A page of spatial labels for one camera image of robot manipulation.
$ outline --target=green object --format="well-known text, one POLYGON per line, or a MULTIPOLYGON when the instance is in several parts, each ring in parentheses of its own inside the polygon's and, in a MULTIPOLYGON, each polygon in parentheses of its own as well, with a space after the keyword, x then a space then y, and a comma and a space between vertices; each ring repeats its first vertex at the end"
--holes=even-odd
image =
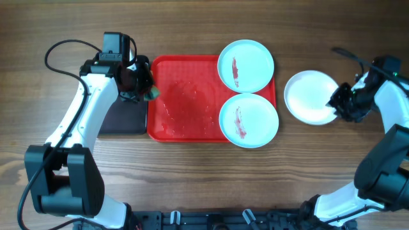
POLYGON ((154 99, 158 98, 159 95, 160 95, 159 89, 156 86, 152 86, 149 93, 145 93, 143 95, 143 99, 145 101, 150 101, 150 100, 154 100, 154 99))

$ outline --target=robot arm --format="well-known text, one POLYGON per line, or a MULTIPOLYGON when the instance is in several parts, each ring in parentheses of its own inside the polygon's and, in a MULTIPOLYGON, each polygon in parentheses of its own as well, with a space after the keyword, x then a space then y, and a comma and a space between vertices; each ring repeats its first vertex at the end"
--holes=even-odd
MULTIPOLYGON (((396 59, 389 56, 379 60, 381 65, 396 63, 396 59)), ((400 168, 409 155, 409 99, 393 82, 374 80, 378 76, 371 74, 374 72, 366 73, 351 91, 343 84, 329 102, 337 105, 338 115, 347 120, 360 121, 370 109, 379 110, 386 133, 360 163, 354 182, 317 198, 314 216, 331 226, 340 227, 348 220, 374 211, 409 208, 409 172, 400 168)))
MULTIPOLYGON (((148 74, 136 74, 148 70, 145 63, 141 63, 143 70, 136 65, 130 41, 133 42, 125 34, 105 33, 102 52, 81 67, 80 78, 88 87, 88 98, 72 131, 58 148, 58 154, 44 167, 31 187, 38 213, 81 217, 110 229, 128 229, 128 225, 133 224, 129 205, 105 195, 104 181, 92 157, 102 122, 119 91, 141 95, 153 85, 148 74), (60 170, 63 165, 68 168, 68 176, 52 172, 60 170)), ((43 146, 28 148, 24 159, 28 178, 33 177, 61 140, 83 98, 84 86, 79 84, 71 106, 54 133, 43 146)))

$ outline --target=white bowl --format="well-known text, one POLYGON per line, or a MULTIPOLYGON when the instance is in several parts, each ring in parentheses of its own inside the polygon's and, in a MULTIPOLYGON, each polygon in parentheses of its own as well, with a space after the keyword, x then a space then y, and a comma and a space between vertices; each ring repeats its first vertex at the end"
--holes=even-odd
POLYGON ((252 40, 238 40, 220 53, 217 71, 222 82, 231 90, 254 93, 271 81, 274 60, 262 44, 252 40))
POLYGON ((330 97, 338 88, 327 74, 307 70, 294 75, 284 89, 287 108, 300 121, 309 125, 324 125, 337 116, 334 108, 327 107, 330 97))
POLYGON ((226 138, 243 148, 258 148, 269 143, 279 128, 274 106, 252 93, 231 97, 222 106, 219 125, 226 138))

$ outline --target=wooden table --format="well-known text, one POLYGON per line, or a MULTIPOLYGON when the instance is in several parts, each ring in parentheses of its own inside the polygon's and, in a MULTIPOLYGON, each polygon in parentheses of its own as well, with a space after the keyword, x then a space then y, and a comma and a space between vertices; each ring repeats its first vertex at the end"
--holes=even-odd
MULTIPOLYGON (((383 137, 380 116, 370 114, 360 124, 306 125, 284 104, 286 82, 302 70, 319 70, 338 83, 353 84, 358 64, 331 53, 333 46, 366 60, 395 55, 404 60, 402 72, 409 72, 405 0, 40 2, 0 4, 0 229, 18 228, 27 147, 44 143, 77 89, 76 80, 44 66, 45 52, 60 40, 102 47, 104 31, 120 31, 135 39, 140 54, 153 59, 218 54, 246 38, 264 44, 275 58, 280 128, 262 148, 161 144, 147 135, 96 141, 94 158, 105 192, 134 210, 297 208, 315 194, 333 192, 353 179, 360 161, 383 137)), ((94 55, 91 48, 71 43, 53 51, 50 64, 77 73, 94 55)), ((359 224, 360 229, 408 229, 408 217, 405 211, 375 213, 359 224)), ((33 229, 64 221, 37 214, 31 197, 24 220, 33 229)))

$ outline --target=red sauce stain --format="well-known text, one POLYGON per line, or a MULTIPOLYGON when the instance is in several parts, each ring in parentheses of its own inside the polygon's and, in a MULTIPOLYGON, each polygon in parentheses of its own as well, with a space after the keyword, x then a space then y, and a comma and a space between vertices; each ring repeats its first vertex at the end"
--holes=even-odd
POLYGON ((231 67, 233 69, 233 78, 235 79, 236 87, 238 87, 238 68, 236 66, 236 57, 233 57, 233 63, 231 67))
POLYGON ((186 141, 225 138, 218 122, 219 113, 224 102, 234 94, 224 85, 223 88, 216 88, 203 78, 189 81, 168 81, 169 85, 157 99, 155 114, 158 117, 158 137, 186 141))
POLYGON ((244 139, 247 132, 245 131, 243 123, 242 123, 242 112, 240 110, 240 107, 236 109, 235 124, 236 124, 236 134, 238 134, 241 139, 244 139))

